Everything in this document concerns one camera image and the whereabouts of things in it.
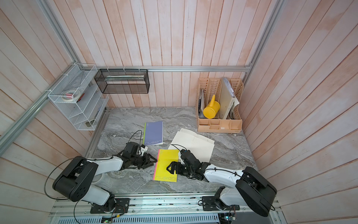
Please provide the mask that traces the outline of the yellow cover notebook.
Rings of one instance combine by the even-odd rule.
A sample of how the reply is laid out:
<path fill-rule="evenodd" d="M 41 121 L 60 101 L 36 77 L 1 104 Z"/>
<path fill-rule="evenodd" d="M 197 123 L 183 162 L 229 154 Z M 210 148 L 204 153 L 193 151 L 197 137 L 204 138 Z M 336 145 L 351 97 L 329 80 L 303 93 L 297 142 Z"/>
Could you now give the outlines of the yellow cover notebook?
<path fill-rule="evenodd" d="M 177 174 L 171 174 L 167 171 L 167 167 L 171 162 L 177 162 L 179 159 L 178 150 L 172 149 L 160 149 L 157 157 L 157 163 L 155 166 L 154 177 L 155 181 L 162 182 L 177 182 Z"/>

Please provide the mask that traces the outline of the purple cover notebook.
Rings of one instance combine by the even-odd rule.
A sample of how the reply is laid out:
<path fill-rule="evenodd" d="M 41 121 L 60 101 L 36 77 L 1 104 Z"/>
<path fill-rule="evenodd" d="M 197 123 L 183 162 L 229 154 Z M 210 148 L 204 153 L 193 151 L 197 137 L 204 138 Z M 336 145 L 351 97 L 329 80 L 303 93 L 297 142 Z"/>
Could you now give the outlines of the purple cover notebook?
<path fill-rule="evenodd" d="M 163 144 L 163 125 L 163 121 L 145 123 L 143 138 L 144 145 Z"/>

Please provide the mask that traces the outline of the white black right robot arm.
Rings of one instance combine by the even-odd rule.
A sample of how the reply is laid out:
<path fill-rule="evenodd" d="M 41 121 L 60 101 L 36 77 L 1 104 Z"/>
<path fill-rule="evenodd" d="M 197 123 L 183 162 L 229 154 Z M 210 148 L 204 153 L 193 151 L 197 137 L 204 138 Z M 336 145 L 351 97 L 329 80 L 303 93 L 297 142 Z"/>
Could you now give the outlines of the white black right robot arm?
<path fill-rule="evenodd" d="M 267 217 L 274 210 L 276 188 L 253 167 L 232 170 L 199 161 L 189 150 L 180 151 L 181 161 L 167 166 L 171 174 L 189 179 L 219 183 L 214 196 L 202 197 L 199 203 L 205 211 L 235 211 L 241 206 L 249 207 L 256 214 Z"/>

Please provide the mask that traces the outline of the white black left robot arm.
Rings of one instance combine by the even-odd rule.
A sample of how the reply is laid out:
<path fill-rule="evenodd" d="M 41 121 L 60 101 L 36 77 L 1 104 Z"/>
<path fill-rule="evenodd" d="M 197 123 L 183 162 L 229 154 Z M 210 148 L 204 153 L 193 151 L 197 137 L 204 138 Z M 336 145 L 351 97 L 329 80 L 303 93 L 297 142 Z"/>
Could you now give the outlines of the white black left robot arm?
<path fill-rule="evenodd" d="M 117 206 L 113 193 L 95 186 L 95 176 L 124 169 L 147 169 L 157 159 L 147 152 L 142 152 L 144 145 L 128 142 L 125 149 L 106 158 L 88 159 L 77 156 L 53 182 L 53 190 L 67 199 L 85 201 L 99 206 L 105 213 L 113 212 Z"/>

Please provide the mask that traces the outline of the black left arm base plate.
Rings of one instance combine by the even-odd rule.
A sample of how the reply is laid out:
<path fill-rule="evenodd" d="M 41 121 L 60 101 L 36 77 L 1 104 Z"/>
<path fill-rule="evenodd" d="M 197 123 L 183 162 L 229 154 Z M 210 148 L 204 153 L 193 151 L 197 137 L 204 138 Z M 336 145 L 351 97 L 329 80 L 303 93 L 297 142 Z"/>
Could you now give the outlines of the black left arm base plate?
<path fill-rule="evenodd" d="M 104 205 L 94 203 L 90 209 L 90 214 L 127 213 L 129 202 L 130 198 L 109 198 L 109 201 Z"/>

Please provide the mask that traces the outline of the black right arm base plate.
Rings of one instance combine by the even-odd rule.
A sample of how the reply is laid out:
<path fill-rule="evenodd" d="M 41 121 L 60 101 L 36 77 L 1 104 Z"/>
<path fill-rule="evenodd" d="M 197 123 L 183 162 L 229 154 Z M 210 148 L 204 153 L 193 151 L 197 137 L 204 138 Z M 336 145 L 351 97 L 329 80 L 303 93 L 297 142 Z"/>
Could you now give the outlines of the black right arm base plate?
<path fill-rule="evenodd" d="M 201 206 L 204 211 L 239 211 L 238 205 L 225 205 L 219 198 L 215 196 L 206 196 L 201 198 Z"/>

